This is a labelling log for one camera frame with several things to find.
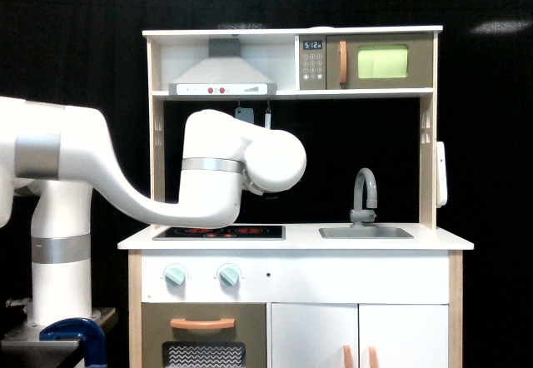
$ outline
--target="black curtain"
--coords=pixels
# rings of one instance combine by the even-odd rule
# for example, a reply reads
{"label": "black curtain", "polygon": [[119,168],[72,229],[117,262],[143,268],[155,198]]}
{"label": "black curtain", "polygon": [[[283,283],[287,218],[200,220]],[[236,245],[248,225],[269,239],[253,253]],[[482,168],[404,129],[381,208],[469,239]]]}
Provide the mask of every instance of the black curtain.
{"label": "black curtain", "polygon": [[[0,95],[100,110],[127,179],[148,195],[142,30],[404,25],[444,26],[438,137],[446,144],[450,200],[437,216],[439,226],[476,244],[465,253],[465,366],[530,366],[533,0],[0,0]],[[261,124],[264,102],[243,106]],[[233,114],[236,107],[215,108]],[[167,173],[179,171],[183,123],[200,108],[213,105],[167,104]],[[273,126],[304,142],[309,167],[302,183],[277,198],[245,195],[239,221],[347,221],[363,166],[380,185],[378,221],[416,221],[416,99],[271,108]],[[172,200],[179,184],[167,175]],[[18,198],[0,230],[2,301],[31,295],[36,203]],[[110,368],[127,366],[127,253],[117,243],[143,227],[94,192],[93,305],[114,306],[119,315],[108,336]],[[22,319],[20,311],[0,311],[2,333]]]}

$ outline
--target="oven window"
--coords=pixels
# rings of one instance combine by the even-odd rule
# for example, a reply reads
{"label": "oven window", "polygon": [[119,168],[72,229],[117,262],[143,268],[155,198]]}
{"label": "oven window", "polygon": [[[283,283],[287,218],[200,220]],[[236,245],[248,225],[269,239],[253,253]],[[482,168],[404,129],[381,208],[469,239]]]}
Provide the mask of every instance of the oven window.
{"label": "oven window", "polygon": [[238,341],[166,341],[162,349],[165,368],[245,366],[246,347]]}

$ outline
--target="blue clamp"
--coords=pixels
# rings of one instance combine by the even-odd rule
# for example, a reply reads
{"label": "blue clamp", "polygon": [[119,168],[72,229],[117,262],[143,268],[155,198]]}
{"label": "blue clamp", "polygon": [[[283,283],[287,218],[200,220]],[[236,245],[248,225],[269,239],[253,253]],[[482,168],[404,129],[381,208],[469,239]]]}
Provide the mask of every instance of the blue clamp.
{"label": "blue clamp", "polygon": [[40,341],[80,339],[87,368],[107,368],[106,336],[102,328],[87,318],[68,318],[54,322],[39,334]]}

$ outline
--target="mint green knob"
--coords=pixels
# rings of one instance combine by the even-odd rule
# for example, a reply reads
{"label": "mint green knob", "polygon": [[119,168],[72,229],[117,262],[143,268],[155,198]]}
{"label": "mint green knob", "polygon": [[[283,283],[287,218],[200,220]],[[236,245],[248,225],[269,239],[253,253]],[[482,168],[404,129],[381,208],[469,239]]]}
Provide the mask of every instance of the mint green knob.
{"label": "mint green knob", "polygon": [[218,280],[225,286],[234,286],[239,282],[239,268],[235,264],[224,264],[218,269]]}
{"label": "mint green knob", "polygon": [[167,283],[172,286],[180,286],[187,276],[187,272],[183,266],[179,264],[171,264],[167,267],[164,274]]}

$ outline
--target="orange handle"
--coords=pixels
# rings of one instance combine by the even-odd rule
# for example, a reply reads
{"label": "orange handle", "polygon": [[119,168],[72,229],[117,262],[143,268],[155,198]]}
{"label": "orange handle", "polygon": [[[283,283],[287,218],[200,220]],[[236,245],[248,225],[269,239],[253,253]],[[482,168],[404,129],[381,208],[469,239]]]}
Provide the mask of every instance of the orange handle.
{"label": "orange handle", "polygon": [[340,52],[341,52],[341,80],[340,83],[346,83],[346,78],[348,74],[348,54],[346,51],[346,41],[340,41]]}
{"label": "orange handle", "polygon": [[344,346],[344,368],[352,368],[350,346]]}
{"label": "orange handle", "polygon": [[170,326],[177,329],[226,329],[235,327],[235,319],[227,318],[219,321],[187,321],[182,318],[174,318]]}
{"label": "orange handle", "polygon": [[369,347],[368,351],[370,351],[370,368],[377,368],[377,353],[376,348]]}

